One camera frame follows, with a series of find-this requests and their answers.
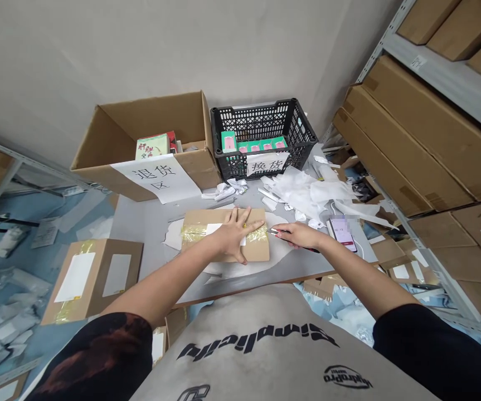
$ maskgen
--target gray t-shirt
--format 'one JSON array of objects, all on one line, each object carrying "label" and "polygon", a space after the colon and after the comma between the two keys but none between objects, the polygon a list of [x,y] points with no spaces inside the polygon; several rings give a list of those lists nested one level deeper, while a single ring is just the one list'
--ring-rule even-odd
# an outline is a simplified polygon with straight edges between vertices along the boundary
[{"label": "gray t-shirt", "polygon": [[274,284],[204,307],[131,400],[437,399]]}]

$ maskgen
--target hand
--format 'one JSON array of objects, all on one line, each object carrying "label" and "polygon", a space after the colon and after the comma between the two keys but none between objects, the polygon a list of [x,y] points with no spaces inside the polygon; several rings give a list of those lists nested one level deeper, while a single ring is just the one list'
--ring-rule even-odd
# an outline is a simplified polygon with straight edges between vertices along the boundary
[{"label": "hand", "polygon": [[255,231],[264,224],[264,221],[259,220],[244,228],[248,216],[250,215],[251,207],[244,210],[239,216],[239,208],[235,206],[226,216],[222,226],[217,229],[209,237],[218,244],[220,251],[226,255],[234,256],[239,263],[247,264],[246,258],[240,252],[240,242],[250,232]]},{"label": "hand", "polygon": [[290,234],[280,232],[276,236],[289,241],[289,244],[294,246],[295,249],[299,247],[318,249],[323,241],[330,238],[330,236],[298,222],[277,224],[272,228],[290,231]]}]

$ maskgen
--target black sleeve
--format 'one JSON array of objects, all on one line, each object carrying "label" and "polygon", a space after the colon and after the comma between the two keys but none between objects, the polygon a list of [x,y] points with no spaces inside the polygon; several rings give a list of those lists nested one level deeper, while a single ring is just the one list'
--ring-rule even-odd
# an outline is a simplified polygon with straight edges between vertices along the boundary
[{"label": "black sleeve", "polygon": [[140,316],[100,316],[49,362],[26,401],[129,400],[151,372],[152,341]]},{"label": "black sleeve", "polygon": [[403,305],[381,316],[374,349],[441,400],[481,399],[481,345],[428,308]]}]

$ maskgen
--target phone screen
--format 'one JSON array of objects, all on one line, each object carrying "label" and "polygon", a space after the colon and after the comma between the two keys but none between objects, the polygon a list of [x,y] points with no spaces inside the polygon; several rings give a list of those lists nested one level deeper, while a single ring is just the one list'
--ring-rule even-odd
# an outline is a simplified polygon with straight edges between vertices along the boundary
[{"label": "phone screen", "polygon": [[356,244],[353,241],[352,234],[349,231],[348,223],[343,218],[329,219],[335,239],[352,252],[357,252]]}]

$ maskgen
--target black plastic crate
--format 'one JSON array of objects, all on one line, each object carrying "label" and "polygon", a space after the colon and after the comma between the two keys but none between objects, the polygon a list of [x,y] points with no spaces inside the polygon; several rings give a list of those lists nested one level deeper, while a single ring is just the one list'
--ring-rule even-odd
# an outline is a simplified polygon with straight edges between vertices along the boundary
[{"label": "black plastic crate", "polygon": [[[301,170],[314,144],[318,142],[300,102],[295,98],[279,100],[273,105],[242,109],[215,107],[211,109],[211,121],[214,156],[218,160],[224,180],[230,178],[252,180],[263,175],[281,174],[289,165]],[[223,153],[221,139],[223,131],[234,131],[237,143],[283,136],[287,147],[249,153],[240,151]],[[289,152],[290,155],[282,170],[263,171],[246,176],[246,155],[283,151]]]}]

